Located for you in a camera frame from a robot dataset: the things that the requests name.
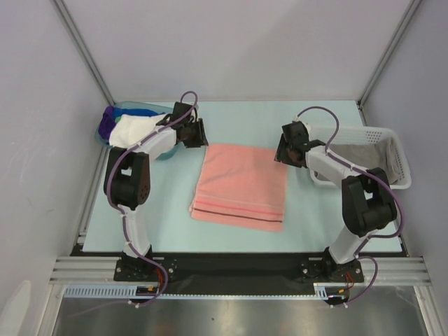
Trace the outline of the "grey terry towel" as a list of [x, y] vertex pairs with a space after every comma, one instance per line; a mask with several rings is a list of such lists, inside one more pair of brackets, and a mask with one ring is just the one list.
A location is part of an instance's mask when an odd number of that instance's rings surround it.
[[365, 145], [331, 144], [330, 149], [348, 161], [367, 169], [379, 167], [386, 172], [389, 183], [395, 183], [400, 177], [400, 168], [395, 155], [392, 138]]

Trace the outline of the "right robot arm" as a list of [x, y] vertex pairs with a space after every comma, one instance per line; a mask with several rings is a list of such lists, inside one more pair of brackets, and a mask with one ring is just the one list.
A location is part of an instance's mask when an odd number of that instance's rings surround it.
[[311, 140], [307, 126], [300, 121], [282, 127], [274, 160], [314, 170], [341, 190], [344, 227], [321, 260], [324, 277], [339, 281], [368, 241], [398, 216], [386, 172], [358, 166], [321, 140]]

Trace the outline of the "white towel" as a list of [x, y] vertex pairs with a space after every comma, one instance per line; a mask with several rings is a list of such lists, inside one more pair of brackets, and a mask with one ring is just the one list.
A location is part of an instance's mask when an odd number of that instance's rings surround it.
[[165, 114], [154, 116], [122, 115], [109, 137], [112, 147], [129, 148], [147, 137]]

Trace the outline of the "pink striped towel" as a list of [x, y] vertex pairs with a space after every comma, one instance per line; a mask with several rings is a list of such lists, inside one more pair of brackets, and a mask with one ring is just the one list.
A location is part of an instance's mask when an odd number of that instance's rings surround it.
[[280, 232], [286, 209], [288, 168], [276, 151], [212, 144], [205, 153], [191, 217], [210, 223]]

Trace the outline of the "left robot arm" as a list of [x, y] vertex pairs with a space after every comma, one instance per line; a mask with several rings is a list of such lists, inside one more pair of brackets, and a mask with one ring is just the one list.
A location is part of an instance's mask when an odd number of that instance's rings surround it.
[[172, 111], [140, 116], [123, 114], [109, 137], [104, 194], [119, 212], [125, 244], [115, 266], [115, 281], [147, 281], [159, 272], [141, 209], [151, 192], [151, 163], [178, 144], [207, 146], [196, 103], [175, 103]]

